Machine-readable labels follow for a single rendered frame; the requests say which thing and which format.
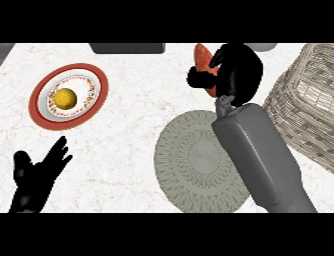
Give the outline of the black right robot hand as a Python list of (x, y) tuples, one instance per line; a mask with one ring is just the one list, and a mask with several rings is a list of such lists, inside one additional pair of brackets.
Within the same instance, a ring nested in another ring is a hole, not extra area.
[[(252, 99), (258, 89), (262, 77), (261, 60), (242, 43), (223, 44), (211, 55), (209, 67), (217, 67), (218, 72), (208, 87), (215, 87), (217, 97), (231, 96), (230, 104), (239, 107)], [(195, 65), (187, 71), (186, 81), (192, 88), (202, 88)]]

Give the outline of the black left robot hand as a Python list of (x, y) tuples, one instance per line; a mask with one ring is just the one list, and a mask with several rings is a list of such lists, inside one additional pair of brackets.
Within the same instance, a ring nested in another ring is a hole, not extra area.
[(47, 202), (54, 181), (72, 159), (66, 155), (66, 138), (54, 142), (41, 162), (32, 163), (28, 153), (13, 154), (13, 181), (16, 191), (8, 208), (10, 213), (39, 213)]

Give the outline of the orange sweet potato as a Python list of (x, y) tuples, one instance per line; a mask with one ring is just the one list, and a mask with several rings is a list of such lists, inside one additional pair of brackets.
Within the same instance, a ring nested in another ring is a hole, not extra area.
[(208, 87), (208, 85), (212, 82), (211, 78), (217, 75), (218, 68), (209, 67), (211, 58), (212, 58), (212, 55), (211, 55), (209, 50), (200, 43), (197, 43), (195, 45), (195, 49), (193, 49), (193, 60), (195, 60), (197, 81), (199, 81), (199, 85), (205, 89), (208, 95), (212, 98), (215, 98), (217, 97), (215, 87)]

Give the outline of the beige wicker basket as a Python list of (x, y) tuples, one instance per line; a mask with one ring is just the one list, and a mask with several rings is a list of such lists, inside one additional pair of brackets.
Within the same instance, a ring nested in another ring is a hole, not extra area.
[(286, 144), (334, 174), (334, 43), (308, 43), (264, 100)]

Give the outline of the round grey woven placemat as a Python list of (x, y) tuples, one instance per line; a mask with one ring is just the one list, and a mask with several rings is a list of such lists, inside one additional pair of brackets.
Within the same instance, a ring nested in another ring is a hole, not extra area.
[(231, 213), (249, 197), (211, 129), (217, 115), (195, 110), (165, 125), (155, 144), (155, 176), (164, 195), (184, 213)]

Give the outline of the pale grey rounded object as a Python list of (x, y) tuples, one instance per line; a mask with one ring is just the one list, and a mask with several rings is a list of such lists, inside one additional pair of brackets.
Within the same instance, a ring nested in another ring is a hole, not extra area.
[(265, 51), (270, 51), (276, 47), (276, 43), (246, 43), (246, 46), (255, 52), (265, 52)]

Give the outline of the yellow round fruit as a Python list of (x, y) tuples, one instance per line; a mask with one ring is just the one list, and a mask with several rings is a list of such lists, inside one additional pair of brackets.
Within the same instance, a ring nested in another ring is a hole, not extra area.
[(68, 88), (62, 88), (54, 94), (54, 105), (59, 109), (68, 110), (76, 104), (76, 95), (73, 91)]

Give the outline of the dark grey flat appliance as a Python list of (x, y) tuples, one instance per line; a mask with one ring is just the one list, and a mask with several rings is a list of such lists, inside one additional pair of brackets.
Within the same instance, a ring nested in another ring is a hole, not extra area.
[(164, 43), (90, 43), (96, 54), (162, 54)]

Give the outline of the red rimmed patterned plate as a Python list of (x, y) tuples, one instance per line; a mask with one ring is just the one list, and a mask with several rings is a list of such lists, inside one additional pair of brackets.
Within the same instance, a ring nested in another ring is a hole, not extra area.
[(76, 63), (57, 68), (38, 82), (28, 103), (34, 123), (47, 130), (81, 125), (99, 111), (107, 95), (103, 71)]

